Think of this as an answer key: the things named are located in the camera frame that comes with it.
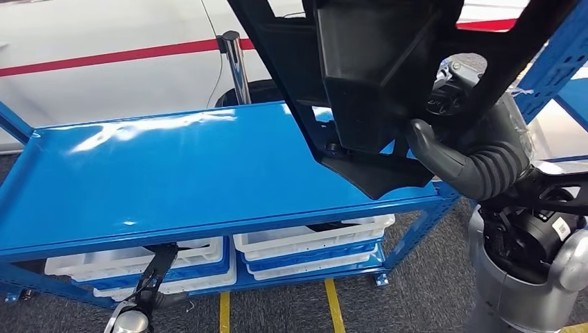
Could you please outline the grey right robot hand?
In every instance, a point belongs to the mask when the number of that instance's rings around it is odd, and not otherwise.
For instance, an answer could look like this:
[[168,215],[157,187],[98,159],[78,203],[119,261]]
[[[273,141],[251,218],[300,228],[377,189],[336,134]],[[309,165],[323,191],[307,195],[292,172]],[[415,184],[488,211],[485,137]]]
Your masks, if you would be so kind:
[[510,91],[468,130],[456,147],[439,141],[421,119],[410,123],[407,141],[413,155],[432,173],[469,196],[495,196],[529,168],[532,140]]

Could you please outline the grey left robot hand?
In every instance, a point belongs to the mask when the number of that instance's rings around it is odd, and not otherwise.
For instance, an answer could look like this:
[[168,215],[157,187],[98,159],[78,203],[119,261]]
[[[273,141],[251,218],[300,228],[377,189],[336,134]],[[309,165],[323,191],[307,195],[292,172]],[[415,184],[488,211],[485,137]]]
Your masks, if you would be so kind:
[[150,306],[152,310],[170,307],[178,304],[179,302],[185,301],[189,296],[188,291],[174,294],[164,294],[156,292],[150,300]]

